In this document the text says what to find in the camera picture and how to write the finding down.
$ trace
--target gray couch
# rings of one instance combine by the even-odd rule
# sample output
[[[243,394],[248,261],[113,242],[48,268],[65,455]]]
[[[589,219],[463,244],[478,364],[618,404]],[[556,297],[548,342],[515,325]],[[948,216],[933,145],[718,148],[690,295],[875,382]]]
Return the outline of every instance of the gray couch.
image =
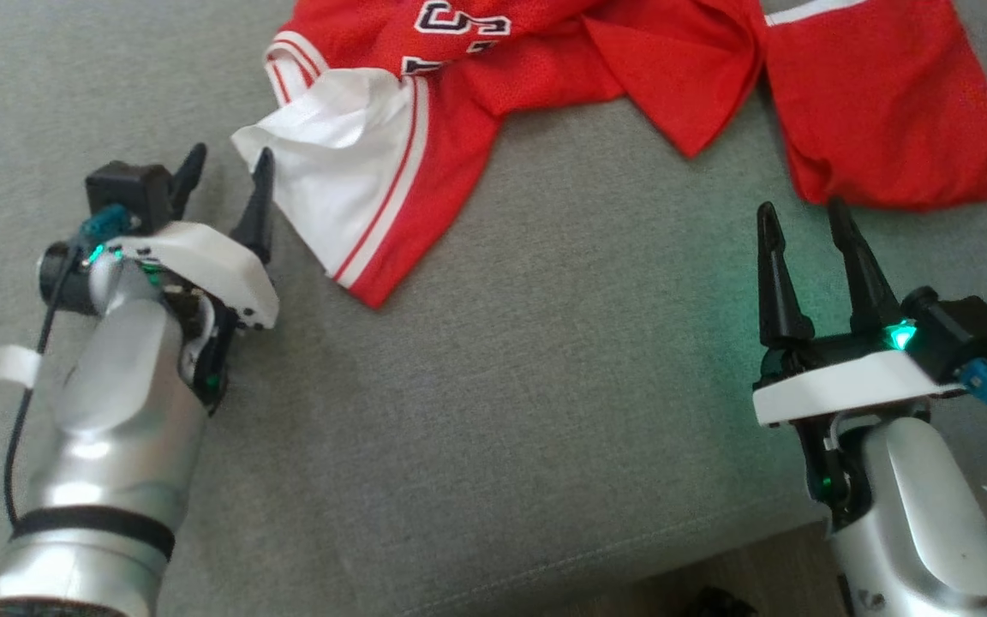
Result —
[[[274,109],[260,52],[290,5],[0,0],[0,344],[32,343],[33,263],[105,161],[175,165],[206,141],[189,216],[234,223],[250,183],[228,136]],[[959,5],[987,69],[987,1]],[[842,263],[765,93],[691,161],[626,100],[514,117],[379,313],[278,223],[281,323],[236,344],[162,613],[520,614],[818,518],[794,434],[751,408],[767,199],[807,312],[846,328]],[[901,294],[987,298],[987,206],[857,219]],[[91,328],[57,322],[23,476]],[[0,387],[0,464],[16,399]],[[987,482],[986,411],[943,405],[936,425]]]

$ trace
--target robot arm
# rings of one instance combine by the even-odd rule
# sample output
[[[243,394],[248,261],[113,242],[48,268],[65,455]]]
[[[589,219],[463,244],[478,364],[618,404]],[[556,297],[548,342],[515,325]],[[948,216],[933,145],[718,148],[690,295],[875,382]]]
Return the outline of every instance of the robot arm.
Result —
[[[898,305],[846,207],[834,201],[829,218],[845,257],[851,331],[815,337],[783,259],[775,209],[765,203],[757,218],[768,352],[753,404],[761,425],[798,430],[810,496],[831,512],[829,543],[851,612],[987,616],[987,523],[927,422],[930,398],[963,394],[960,371],[987,361],[987,304],[940,303],[921,288]],[[843,419],[864,415],[877,421],[840,434]]]
[[[173,177],[157,165],[94,172],[94,218],[120,218],[110,228],[125,233],[94,238],[82,261],[63,243],[42,261],[50,308],[101,321],[63,387],[54,440],[7,544],[0,614],[154,614],[231,337],[273,327],[278,312],[264,270],[271,153],[232,237],[176,221],[204,153],[197,146]]]

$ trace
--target white cable label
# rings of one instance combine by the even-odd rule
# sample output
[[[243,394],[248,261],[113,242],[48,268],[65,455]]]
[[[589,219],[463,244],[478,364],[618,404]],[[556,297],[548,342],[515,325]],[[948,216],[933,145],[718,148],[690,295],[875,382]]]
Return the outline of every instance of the white cable label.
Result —
[[[0,381],[20,383],[24,387],[36,384],[40,371],[40,354],[19,344],[0,347]]]

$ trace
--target wooden floor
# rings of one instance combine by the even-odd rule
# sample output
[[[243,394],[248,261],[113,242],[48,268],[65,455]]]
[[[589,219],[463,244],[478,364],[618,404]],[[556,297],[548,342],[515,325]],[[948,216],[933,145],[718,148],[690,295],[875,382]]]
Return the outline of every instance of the wooden floor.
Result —
[[[541,617],[685,617],[686,606],[708,585],[763,617],[842,617],[837,571],[825,524],[810,524]]]

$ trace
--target green led indicator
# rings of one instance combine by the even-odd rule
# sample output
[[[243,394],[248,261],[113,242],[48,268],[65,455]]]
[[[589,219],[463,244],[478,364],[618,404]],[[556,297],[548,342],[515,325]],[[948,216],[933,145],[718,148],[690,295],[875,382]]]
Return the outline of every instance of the green led indicator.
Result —
[[[908,320],[904,320],[896,326],[886,328],[886,332],[889,333],[889,344],[894,349],[905,349],[908,346],[908,341],[916,335],[916,327],[910,324]]]
[[[93,250],[93,253],[90,254],[90,257],[87,257],[87,261],[94,263],[99,257],[101,257],[102,253],[105,253],[105,245],[103,245],[103,243],[99,243],[98,247]]]

